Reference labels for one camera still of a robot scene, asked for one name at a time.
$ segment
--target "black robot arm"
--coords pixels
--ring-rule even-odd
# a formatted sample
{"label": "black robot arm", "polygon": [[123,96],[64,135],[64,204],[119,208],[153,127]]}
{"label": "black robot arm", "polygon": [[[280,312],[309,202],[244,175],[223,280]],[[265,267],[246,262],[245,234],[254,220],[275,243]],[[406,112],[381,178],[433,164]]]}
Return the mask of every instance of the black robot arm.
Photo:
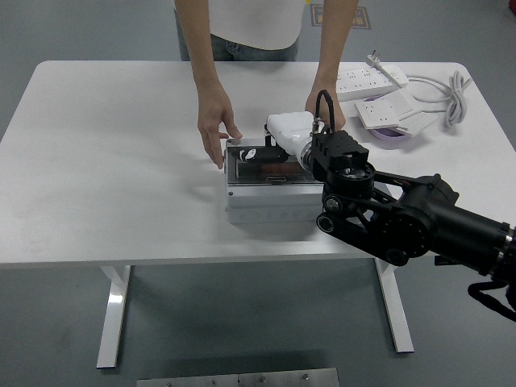
{"label": "black robot arm", "polygon": [[[324,182],[318,227],[391,264],[427,252],[436,264],[462,264],[492,277],[469,293],[490,309],[516,321],[516,313],[481,291],[507,286],[516,310],[516,238],[508,223],[496,222],[455,206],[459,194],[439,174],[418,178],[375,171],[368,150],[345,131],[314,125],[306,162]],[[375,182],[402,188],[399,199]]]}

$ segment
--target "white power strip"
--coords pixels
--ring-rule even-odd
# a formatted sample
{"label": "white power strip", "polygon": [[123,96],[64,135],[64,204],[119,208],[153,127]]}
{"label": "white power strip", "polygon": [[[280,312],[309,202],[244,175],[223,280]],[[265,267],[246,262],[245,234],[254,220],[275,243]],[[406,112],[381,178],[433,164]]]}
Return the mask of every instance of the white power strip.
{"label": "white power strip", "polygon": [[417,135],[436,120],[406,89],[398,89],[374,101],[355,103],[366,129],[389,128],[403,135]]}
{"label": "white power strip", "polygon": [[[383,68],[401,86],[409,84],[409,79],[395,64],[388,64]],[[399,87],[375,68],[339,71],[337,76],[337,96],[340,102],[375,97],[398,89]]]}

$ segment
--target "electrical outlet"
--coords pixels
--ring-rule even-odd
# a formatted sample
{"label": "electrical outlet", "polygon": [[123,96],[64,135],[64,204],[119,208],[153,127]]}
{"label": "electrical outlet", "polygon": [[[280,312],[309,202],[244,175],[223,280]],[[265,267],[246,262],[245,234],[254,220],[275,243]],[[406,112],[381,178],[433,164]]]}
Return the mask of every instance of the electrical outlet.
{"label": "electrical outlet", "polygon": [[400,123],[393,108],[385,100],[357,102],[355,107],[366,129],[397,127]]}
{"label": "electrical outlet", "polygon": [[419,102],[406,89],[398,89],[378,100],[387,101],[400,121],[421,111]]}
{"label": "electrical outlet", "polygon": [[[395,64],[383,67],[401,86],[409,84],[409,79]],[[397,89],[390,79],[375,68],[339,71],[337,76],[337,96],[340,102],[370,98]]]}

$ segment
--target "white shirt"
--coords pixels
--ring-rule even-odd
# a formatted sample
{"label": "white shirt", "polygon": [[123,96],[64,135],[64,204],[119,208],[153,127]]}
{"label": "white shirt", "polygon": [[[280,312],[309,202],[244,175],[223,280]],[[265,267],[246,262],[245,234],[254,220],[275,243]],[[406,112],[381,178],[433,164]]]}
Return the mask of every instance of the white shirt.
{"label": "white shirt", "polygon": [[213,35],[264,50],[290,47],[299,37],[306,0],[209,0]]}

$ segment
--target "black cable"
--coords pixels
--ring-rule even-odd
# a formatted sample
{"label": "black cable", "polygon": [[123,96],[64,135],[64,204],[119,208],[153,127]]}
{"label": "black cable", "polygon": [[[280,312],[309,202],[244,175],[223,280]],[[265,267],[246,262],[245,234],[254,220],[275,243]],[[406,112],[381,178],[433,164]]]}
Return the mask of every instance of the black cable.
{"label": "black cable", "polygon": [[273,145],[273,135],[271,135],[270,131],[267,129],[267,124],[264,126],[265,129],[265,146],[272,147]]}
{"label": "black cable", "polygon": [[320,119],[320,105],[321,105],[321,97],[324,95],[324,99],[328,104],[328,110],[330,111],[330,131],[335,133],[335,112],[333,111],[333,100],[330,97],[330,93],[327,90],[319,91],[317,95],[317,102],[315,103],[315,118]]}
{"label": "black cable", "polygon": [[492,281],[492,282],[480,282],[478,284],[471,284],[468,287],[468,294],[475,298],[480,304],[483,306],[494,310],[495,312],[501,314],[504,317],[507,317],[509,320],[516,322],[516,313],[509,309],[507,306],[503,305],[496,298],[489,296],[488,294],[483,294],[482,290],[494,290],[501,289],[506,286],[505,283],[500,281]]}
{"label": "black cable", "polygon": [[516,288],[512,285],[507,286],[506,298],[511,308],[516,310]]}

